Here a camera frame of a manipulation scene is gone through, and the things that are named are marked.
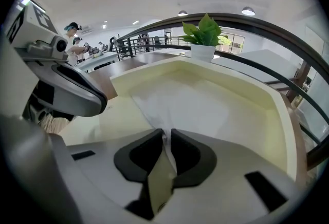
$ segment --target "camera lens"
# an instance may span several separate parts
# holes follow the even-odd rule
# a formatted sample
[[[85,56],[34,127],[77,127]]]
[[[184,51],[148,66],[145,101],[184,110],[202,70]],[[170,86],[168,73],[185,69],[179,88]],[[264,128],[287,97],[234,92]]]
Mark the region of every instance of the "camera lens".
[[[66,48],[66,42],[63,41],[63,40],[58,41],[58,43],[57,43],[57,50],[59,52],[62,52],[63,50],[65,50],[65,48]]]

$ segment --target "black rubber pad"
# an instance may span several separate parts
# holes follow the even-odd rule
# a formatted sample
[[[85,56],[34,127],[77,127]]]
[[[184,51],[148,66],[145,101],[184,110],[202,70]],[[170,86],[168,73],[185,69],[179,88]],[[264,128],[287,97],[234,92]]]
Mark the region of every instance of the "black rubber pad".
[[[79,159],[83,159],[83,158],[92,156],[94,154],[95,154],[95,152],[93,152],[91,150],[88,150],[88,151],[83,151],[83,152],[80,152],[80,153],[72,154],[71,156],[73,157],[73,160],[76,161],[76,160],[79,160]]]
[[[173,188],[200,185],[217,165],[216,154],[209,146],[176,129],[171,130],[171,153],[177,167]]]
[[[128,181],[145,183],[162,152],[161,129],[154,130],[119,149],[114,155],[116,168]]]
[[[276,210],[287,201],[260,172],[248,173],[245,175],[245,178],[270,212]]]

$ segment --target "white cloth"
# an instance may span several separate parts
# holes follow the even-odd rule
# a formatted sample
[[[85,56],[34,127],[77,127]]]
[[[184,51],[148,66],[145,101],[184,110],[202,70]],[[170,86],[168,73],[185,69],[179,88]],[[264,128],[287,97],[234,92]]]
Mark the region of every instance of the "white cloth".
[[[74,66],[77,63],[77,56],[74,52],[69,51],[71,47],[73,47],[73,37],[69,37],[68,35],[64,34],[63,38],[67,40],[67,46],[65,49],[65,52],[68,54],[67,60],[68,63],[72,66]]]

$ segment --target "green leaves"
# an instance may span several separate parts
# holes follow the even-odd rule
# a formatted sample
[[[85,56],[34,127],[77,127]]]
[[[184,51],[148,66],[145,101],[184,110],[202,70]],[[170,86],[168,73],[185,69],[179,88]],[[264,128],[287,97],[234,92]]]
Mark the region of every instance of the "green leaves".
[[[185,41],[185,42],[190,42],[192,44],[198,44],[195,37],[188,36],[188,35],[187,36],[180,36],[180,37],[182,37],[183,41]]]
[[[193,31],[196,31],[196,27],[193,24],[188,24],[183,22],[183,31],[187,35],[192,35]]]
[[[199,22],[199,28],[193,24],[183,22],[183,30],[187,34],[183,37],[185,42],[205,46],[218,45],[218,36],[222,32],[216,21],[206,13]]]
[[[215,30],[217,36],[219,36],[220,33],[222,32],[221,28],[218,26],[218,24],[216,23],[216,21],[213,18],[210,19],[210,17],[208,16],[207,13],[200,20],[200,22],[199,22],[199,29],[202,32],[204,32],[204,33],[208,32],[208,31]]]
[[[206,46],[217,46],[218,45],[218,37],[217,37],[215,29],[211,30],[211,31],[207,31],[204,34],[203,45],[206,45]]]

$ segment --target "white robot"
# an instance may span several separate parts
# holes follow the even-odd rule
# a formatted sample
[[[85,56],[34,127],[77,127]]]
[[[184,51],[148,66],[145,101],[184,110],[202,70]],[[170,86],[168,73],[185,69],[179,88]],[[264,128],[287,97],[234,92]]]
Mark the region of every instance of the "white robot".
[[[7,33],[11,46],[39,78],[24,117],[38,123],[54,117],[94,116],[104,111],[107,98],[84,72],[66,63],[67,41],[49,16],[32,2],[20,12]]]

